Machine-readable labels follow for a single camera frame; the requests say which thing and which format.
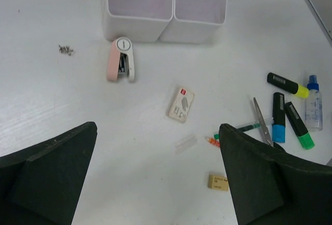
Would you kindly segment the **orange red pen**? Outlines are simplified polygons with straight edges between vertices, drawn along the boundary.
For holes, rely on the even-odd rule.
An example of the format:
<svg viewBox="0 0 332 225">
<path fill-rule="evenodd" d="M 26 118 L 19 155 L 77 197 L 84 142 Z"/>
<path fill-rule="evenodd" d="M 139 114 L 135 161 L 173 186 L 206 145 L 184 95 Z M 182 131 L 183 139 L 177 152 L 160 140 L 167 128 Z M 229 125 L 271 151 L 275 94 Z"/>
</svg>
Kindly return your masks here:
<svg viewBox="0 0 332 225">
<path fill-rule="evenodd" d="M 212 137 L 206 137 L 205 138 L 211 145 L 215 146 L 215 147 L 220 147 L 220 143 L 219 143 L 219 140 L 217 139 L 214 139 Z"/>
</svg>

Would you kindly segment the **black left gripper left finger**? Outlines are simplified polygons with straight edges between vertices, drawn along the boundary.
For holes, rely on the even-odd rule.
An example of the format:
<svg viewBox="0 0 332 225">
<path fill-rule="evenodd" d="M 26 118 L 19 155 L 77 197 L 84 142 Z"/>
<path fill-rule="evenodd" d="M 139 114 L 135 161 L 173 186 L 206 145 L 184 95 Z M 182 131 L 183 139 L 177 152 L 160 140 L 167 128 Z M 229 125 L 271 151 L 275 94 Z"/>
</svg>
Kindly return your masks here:
<svg viewBox="0 0 332 225">
<path fill-rule="evenodd" d="M 86 122 L 1 157 L 1 224 L 71 224 L 97 126 Z"/>
</svg>

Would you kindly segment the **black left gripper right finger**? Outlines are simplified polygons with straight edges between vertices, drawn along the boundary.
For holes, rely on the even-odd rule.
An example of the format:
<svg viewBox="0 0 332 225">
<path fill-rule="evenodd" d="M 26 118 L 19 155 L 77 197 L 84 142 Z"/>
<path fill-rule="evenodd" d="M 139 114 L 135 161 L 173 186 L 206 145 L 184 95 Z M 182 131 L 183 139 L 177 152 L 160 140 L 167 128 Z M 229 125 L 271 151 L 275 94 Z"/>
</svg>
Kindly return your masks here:
<svg viewBox="0 0 332 225">
<path fill-rule="evenodd" d="M 238 224 L 331 224 L 330 166 L 226 123 L 219 141 Z"/>
</svg>

